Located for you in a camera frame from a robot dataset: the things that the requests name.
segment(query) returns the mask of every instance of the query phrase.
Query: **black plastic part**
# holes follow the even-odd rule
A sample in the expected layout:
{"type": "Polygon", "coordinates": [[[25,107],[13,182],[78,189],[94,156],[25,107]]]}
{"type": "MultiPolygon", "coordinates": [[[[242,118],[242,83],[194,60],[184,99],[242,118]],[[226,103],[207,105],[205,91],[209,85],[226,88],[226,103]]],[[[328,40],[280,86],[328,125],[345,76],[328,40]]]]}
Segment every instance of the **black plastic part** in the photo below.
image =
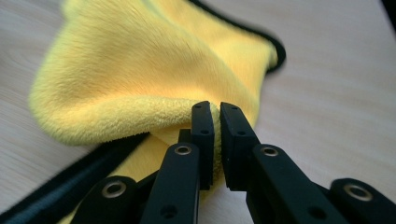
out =
{"type": "Polygon", "coordinates": [[[197,222],[199,155],[193,144],[179,143],[168,148],[141,224],[197,222]]]}
{"type": "Polygon", "coordinates": [[[247,191],[250,167],[248,157],[260,143],[242,110],[227,103],[220,105],[221,161],[227,187],[247,191]]]}
{"type": "Polygon", "coordinates": [[[111,176],[100,181],[85,197],[72,224],[125,223],[138,206],[137,185],[131,178],[111,176]]]}
{"type": "Polygon", "coordinates": [[[326,196],[328,199],[329,199],[329,190],[328,189],[326,189],[326,188],[324,188],[324,187],[322,187],[321,185],[319,185],[319,184],[316,184],[316,183],[314,183],[316,186],[317,186],[317,188],[320,190],[320,192],[322,192],[322,194],[324,195],[324,196],[326,196]]]}
{"type": "Polygon", "coordinates": [[[260,211],[267,216],[268,211],[274,212],[269,223],[347,223],[321,190],[279,147],[254,147],[251,165],[257,182],[250,186],[247,203],[252,217],[256,218],[253,219],[255,223],[268,223],[265,217],[255,215],[260,211]],[[255,202],[255,196],[263,201],[255,202]]]}
{"type": "Polygon", "coordinates": [[[396,31],[396,9],[394,6],[394,1],[382,0],[382,5],[388,13],[389,21],[393,26],[393,31],[396,31]]]}
{"type": "Polygon", "coordinates": [[[140,222],[140,218],[143,216],[143,212],[145,211],[147,200],[149,199],[149,194],[151,193],[157,174],[158,171],[146,176],[146,178],[137,183],[138,207],[136,211],[131,210],[129,212],[128,220],[132,220],[129,223],[140,222]]]}
{"type": "Polygon", "coordinates": [[[180,129],[178,132],[178,140],[179,143],[190,143],[191,142],[191,129],[180,129]]]}
{"type": "Polygon", "coordinates": [[[329,194],[350,223],[396,223],[396,204],[359,180],[334,180],[329,194]]]}
{"type": "Polygon", "coordinates": [[[200,189],[210,189],[213,184],[215,129],[208,101],[191,109],[191,142],[200,150],[200,189]]]}

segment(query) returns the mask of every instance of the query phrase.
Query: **wood grain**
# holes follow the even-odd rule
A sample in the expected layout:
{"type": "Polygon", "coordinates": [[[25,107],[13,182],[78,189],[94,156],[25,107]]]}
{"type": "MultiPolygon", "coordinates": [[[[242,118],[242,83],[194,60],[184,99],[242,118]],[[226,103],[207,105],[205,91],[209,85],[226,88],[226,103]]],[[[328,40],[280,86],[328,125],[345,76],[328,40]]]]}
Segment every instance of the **wood grain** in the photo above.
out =
{"type": "MultiPolygon", "coordinates": [[[[270,30],[286,47],[286,64],[263,84],[261,141],[282,147],[324,187],[349,176],[396,202],[396,44],[380,2],[210,5],[270,30]]],[[[28,110],[35,72],[63,24],[59,6],[0,2],[0,212],[92,148],[53,141],[28,110]]],[[[219,189],[200,223],[252,223],[244,197],[219,189]]]]}

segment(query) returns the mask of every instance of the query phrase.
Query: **light wood surface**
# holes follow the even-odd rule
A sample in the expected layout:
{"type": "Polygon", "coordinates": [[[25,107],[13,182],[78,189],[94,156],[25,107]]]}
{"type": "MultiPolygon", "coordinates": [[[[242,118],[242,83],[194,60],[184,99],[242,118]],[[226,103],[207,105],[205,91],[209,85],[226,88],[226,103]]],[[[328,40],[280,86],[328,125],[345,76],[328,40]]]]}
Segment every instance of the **light wood surface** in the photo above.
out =
{"type": "MultiPolygon", "coordinates": [[[[265,79],[256,133],[324,187],[362,180],[396,202],[396,43],[380,1],[230,1],[210,5],[276,34],[288,59],[265,79]]],[[[40,131],[27,96],[63,23],[55,0],[0,2],[0,212],[86,154],[40,131]]],[[[252,223],[225,187],[200,223],[252,223]]]]}

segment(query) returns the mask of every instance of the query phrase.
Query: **black towel edge trim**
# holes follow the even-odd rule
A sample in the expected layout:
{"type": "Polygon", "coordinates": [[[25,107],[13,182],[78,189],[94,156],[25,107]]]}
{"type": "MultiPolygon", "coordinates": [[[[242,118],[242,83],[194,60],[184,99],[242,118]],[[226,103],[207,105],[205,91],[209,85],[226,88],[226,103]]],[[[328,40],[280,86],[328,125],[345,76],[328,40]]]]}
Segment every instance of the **black towel edge trim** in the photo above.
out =
{"type": "Polygon", "coordinates": [[[141,133],[102,144],[91,153],[62,170],[19,203],[9,208],[5,213],[1,214],[0,223],[8,223],[15,219],[28,219],[26,221],[27,223],[58,222],[60,219],[70,214],[89,190],[91,190],[98,181],[106,178],[113,172],[148,135],[148,133],[141,133]],[[61,188],[64,183],[73,179],[78,172],[82,172],[92,165],[97,167],[98,165],[94,163],[101,158],[105,158],[103,164],[99,165],[98,170],[89,172],[86,178],[79,180],[78,188],[68,190],[59,197],[56,203],[52,203],[52,206],[49,205],[41,209],[35,216],[18,218],[26,209],[31,209],[30,207],[33,204],[39,202],[46,195],[61,188]]]}
{"type": "Polygon", "coordinates": [[[197,7],[200,7],[201,9],[205,10],[206,12],[212,14],[213,16],[216,16],[217,18],[221,19],[222,21],[226,21],[228,23],[230,23],[233,26],[236,26],[240,29],[246,30],[248,32],[251,32],[255,35],[260,35],[263,38],[269,40],[276,48],[276,54],[277,54],[277,63],[274,67],[269,68],[266,73],[272,73],[275,70],[277,70],[278,68],[280,68],[282,66],[282,64],[286,61],[286,50],[283,47],[283,44],[277,39],[275,38],[275,35],[270,34],[270,32],[267,31],[259,31],[257,29],[254,29],[252,27],[246,26],[245,24],[242,24],[238,21],[234,21],[224,15],[222,15],[221,13],[218,13],[215,9],[205,5],[204,3],[202,3],[199,0],[188,0],[189,2],[195,4],[197,7]]]}

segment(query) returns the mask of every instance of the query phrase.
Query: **microfiber cloth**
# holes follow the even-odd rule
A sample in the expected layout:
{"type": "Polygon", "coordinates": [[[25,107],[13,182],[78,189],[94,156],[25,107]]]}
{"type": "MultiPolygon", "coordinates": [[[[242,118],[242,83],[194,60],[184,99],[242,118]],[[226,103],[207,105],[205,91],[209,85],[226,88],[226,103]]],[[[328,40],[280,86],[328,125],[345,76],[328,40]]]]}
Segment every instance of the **microfiber cloth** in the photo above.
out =
{"type": "Polygon", "coordinates": [[[264,75],[285,60],[281,44],[197,1],[68,0],[63,12],[30,94],[42,130],[71,146],[149,133],[112,172],[138,181],[191,127],[191,107],[209,101],[219,183],[219,104],[238,105],[254,126],[264,75]]]}

